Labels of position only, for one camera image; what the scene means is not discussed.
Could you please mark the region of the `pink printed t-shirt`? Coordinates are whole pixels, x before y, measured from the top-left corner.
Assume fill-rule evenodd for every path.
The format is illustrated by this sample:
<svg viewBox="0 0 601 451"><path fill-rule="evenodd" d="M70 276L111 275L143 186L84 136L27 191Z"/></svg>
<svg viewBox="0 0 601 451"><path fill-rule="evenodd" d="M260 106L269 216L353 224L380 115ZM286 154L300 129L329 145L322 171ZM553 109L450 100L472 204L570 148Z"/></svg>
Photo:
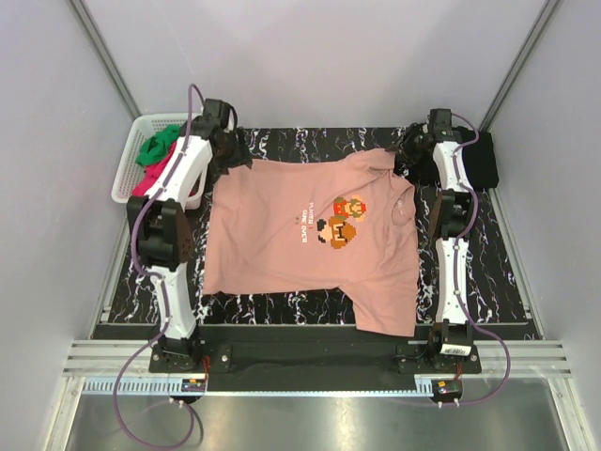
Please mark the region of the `pink printed t-shirt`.
<svg viewBox="0 0 601 451"><path fill-rule="evenodd" d="M232 169L213 189L203 291L337 288L359 330L410 337L420 272L414 195L381 148Z"/></svg>

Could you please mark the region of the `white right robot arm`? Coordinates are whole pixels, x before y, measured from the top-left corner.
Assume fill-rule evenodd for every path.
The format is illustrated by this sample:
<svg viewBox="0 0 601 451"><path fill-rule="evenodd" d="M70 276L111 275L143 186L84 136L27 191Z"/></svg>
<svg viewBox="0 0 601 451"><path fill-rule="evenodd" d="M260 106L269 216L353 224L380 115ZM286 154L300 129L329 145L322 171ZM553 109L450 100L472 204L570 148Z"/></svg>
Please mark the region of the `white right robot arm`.
<svg viewBox="0 0 601 451"><path fill-rule="evenodd" d="M473 324L468 308L467 253L479 200L465 167L463 142L453 128L458 117L446 108L432 109L422 128L412 125L389 150L411 166L429 157L439 173L440 192L431 212L429 237L439 264L439 302L435 321L423 344L398 347L393 360L401 372L431 370L458 373L464 362L476 362Z"/></svg>

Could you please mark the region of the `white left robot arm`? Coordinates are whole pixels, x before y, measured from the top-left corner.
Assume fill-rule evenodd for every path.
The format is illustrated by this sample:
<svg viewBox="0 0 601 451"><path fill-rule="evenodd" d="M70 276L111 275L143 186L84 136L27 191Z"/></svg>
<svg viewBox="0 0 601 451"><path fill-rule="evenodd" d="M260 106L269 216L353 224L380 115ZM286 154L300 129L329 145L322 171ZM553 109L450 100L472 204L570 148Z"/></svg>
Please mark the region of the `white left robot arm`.
<svg viewBox="0 0 601 451"><path fill-rule="evenodd" d="M193 234L186 217L192 193L202 194L208 176L250 167L238 114L228 102L206 99L199 115L189 114L165 168L141 196L128 200L131 261L152 282L160 312L150 339L153 371L194 371L202 364L199 328L188 290L187 266Z"/></svg>

